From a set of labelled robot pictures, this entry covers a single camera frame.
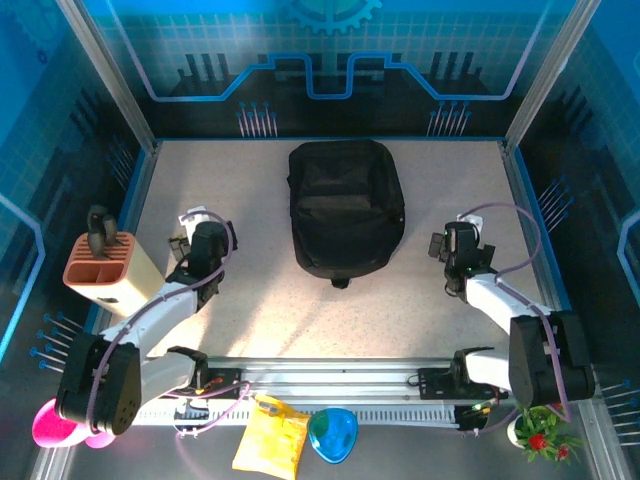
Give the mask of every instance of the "pink cup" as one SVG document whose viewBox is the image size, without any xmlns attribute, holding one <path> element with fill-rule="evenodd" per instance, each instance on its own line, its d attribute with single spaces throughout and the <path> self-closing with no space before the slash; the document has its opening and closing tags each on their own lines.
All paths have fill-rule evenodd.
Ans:
<svg viewBox="0 0 640 480">
<path fill-rule="evenodd" d="M 109 433 L 92 435 L 89 427 L 60 418 L 55 412 L 56 399 L 45 403 L 36 414 L 31 434 L 36 444 L 43 448 L 71 447 L 84 441 L 91 448 L 104 448 L 115 440 Z"/>
</svg>

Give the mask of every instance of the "potted plant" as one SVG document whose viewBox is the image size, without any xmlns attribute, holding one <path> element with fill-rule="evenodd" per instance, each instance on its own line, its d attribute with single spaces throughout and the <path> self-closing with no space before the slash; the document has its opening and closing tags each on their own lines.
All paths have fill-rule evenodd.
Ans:
<svg viewBox="0 0 640 480">
<path fill-rule="evenodd" d="M 553 462 L 571 464 L 571 454 L 582 441 L 568 433 L 568 425 L 549 408 L 518 407 L 520 415 L 511 422 L 507 435 L 514 445 L 522 448 L 529 462 L 541 456 Z"/>
</svg>

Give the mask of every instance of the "knife block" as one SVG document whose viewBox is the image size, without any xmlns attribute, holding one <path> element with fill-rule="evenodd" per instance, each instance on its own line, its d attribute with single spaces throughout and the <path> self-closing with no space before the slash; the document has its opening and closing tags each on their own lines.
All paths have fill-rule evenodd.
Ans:
<svg viewBox="0 0 640 480">
<path fill-rule="evenodd" d="M 119 232 L 122 245 L 105 247 L 109 259 L 93 258 L 87 234 L 71 250 L 63 282 L 102 308 L 128 317 L 147 303 L 164 285 L 164 277 L 135 237 Z"/>
</svg>

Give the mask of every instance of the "black backpack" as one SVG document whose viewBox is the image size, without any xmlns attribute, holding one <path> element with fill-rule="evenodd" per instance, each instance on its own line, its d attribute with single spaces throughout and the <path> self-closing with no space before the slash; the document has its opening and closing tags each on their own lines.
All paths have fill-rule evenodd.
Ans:
<svg viewBox="0 0 640 480">
<path fill-rule="evenodd" d="M 346 288 L 384 267 L 404 234 L 393 157 L 373 140 L 309 142 L 289 155 L 291 228 L 298 264 Z"/>
</svg>

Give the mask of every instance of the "white pot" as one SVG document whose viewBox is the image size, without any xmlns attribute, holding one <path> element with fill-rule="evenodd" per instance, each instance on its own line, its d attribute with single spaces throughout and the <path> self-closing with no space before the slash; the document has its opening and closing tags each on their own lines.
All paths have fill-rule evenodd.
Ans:
<svg viewBox="0 0 640 480">
<path fill-rule="evenodd" d="M 521 418 L 522 418 L 522 415 L 518 415 L 509 423 L 509 425 L 507 425 L 507 438 L 513 444 L 514 447 L 524 450 L 524 446 L 518 443 L 518 436 L 516 435 L 516 422 Z"/>
</svg>

